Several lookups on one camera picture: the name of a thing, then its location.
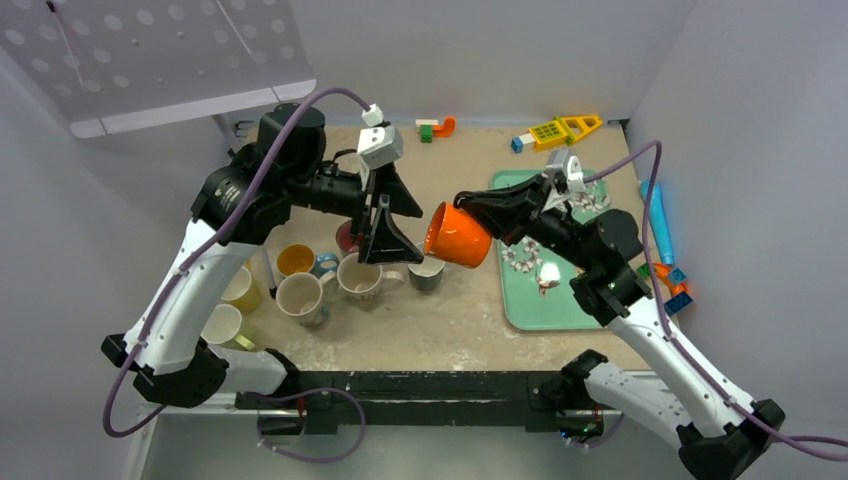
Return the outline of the orange cup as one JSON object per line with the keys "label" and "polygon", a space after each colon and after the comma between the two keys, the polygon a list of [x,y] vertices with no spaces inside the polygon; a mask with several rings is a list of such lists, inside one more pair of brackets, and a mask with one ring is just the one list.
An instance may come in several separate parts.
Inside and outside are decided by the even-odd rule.
{"label": "orange cup", "polygon": [[424,253],[473,269],[483,263],[491,243],[492,236],[467,212],[442,202],[428,226]]}

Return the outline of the dark teal mug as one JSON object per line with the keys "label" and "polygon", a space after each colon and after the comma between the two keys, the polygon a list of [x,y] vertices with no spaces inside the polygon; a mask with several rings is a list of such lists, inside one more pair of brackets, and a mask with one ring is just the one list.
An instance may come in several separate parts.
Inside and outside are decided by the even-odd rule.
{"label": "dark teal mug", "polygon": [[425,256],[419,264],[408,264],[407,271],[412,287],[422,293],[433,293],[441,284],[446,263]]}

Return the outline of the beige floral mug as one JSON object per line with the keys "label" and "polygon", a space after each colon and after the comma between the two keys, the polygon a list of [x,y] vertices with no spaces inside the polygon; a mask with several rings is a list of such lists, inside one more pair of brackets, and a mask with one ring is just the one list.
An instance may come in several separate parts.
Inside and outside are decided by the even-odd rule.
{"label": "beige floral mug", "polygon": [[344,295],[356,308],[363,311],[376,309],[386,291],[405,284],[402,273],[386,270],[381,265],[360,263],[355,254],[342,259],[336,273]]}
{"label": "beige floral mug", "polygon": [[284,316],[305,328],[318,328],[329,319],[330,302],[338,292],[337,274],[320,277],[295,273],[277,287],[276,305]]}

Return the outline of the blue mug yellow inside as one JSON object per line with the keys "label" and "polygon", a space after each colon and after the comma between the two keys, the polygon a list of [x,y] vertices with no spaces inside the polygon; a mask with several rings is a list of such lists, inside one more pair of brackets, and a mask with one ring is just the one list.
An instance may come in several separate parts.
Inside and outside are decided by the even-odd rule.
{"label": "blue mug yellow inside", "polygon": [[339,258],[333,253],[315,253],[304,244],[292,244],[277,255],[275,267],[282,278],[295,273],[309,273],[320,278],[335,272],[339,263]]}

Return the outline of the light green mug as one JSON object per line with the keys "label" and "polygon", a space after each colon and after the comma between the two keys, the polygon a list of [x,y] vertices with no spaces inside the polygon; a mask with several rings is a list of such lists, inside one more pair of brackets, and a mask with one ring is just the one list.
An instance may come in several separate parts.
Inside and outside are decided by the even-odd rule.
{"label": "light green mug", "polygon": [[254,332],[236,307],[229,304],[217,305],[201,331],[201,338],[209,345],[254,351]]}

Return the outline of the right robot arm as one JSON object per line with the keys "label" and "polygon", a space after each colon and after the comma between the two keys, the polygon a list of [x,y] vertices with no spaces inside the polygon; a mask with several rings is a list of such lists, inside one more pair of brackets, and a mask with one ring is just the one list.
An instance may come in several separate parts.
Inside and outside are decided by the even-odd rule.
{"label": "right robot arm", "polygon": [[563,370],[561,392],[576,407],[618,409],[676,450],[697,479],[736,479],[769,448],[766,427],[785,414],[757,401],[718,371],[670,322],[664,305],[629,265],[642,250],[634,217],[610,209],[587,222],[569,207],[548,208],[553,187],[535,175],[517,186],[462,191],[454,207],[495,239],[526,237],[581,269],[569,285],[580,308],[646,361],[662,381],[644,382],[587,350]]}

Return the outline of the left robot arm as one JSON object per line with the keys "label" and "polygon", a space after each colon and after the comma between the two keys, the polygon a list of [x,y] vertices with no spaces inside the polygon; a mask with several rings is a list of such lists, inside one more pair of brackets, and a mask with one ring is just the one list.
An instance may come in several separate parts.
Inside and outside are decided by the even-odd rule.
{"label": "left robot arm", "polygon": [[319,110],[283,104],[262,119],[256,143],[207,178],[155,298],[129,331],[101,346],[115,366],[133,374],[145,400],[191,408],[216,393],[254,392],[275,409],[295,402],[295,368],[282,354],[214,347],[201,336],[233,277],[293,208],[349,218],[361,263],[422,260],[393,220],[423,214],[395,168],[402,137],[376,106],[363,119],[355,173],[325,158]]}

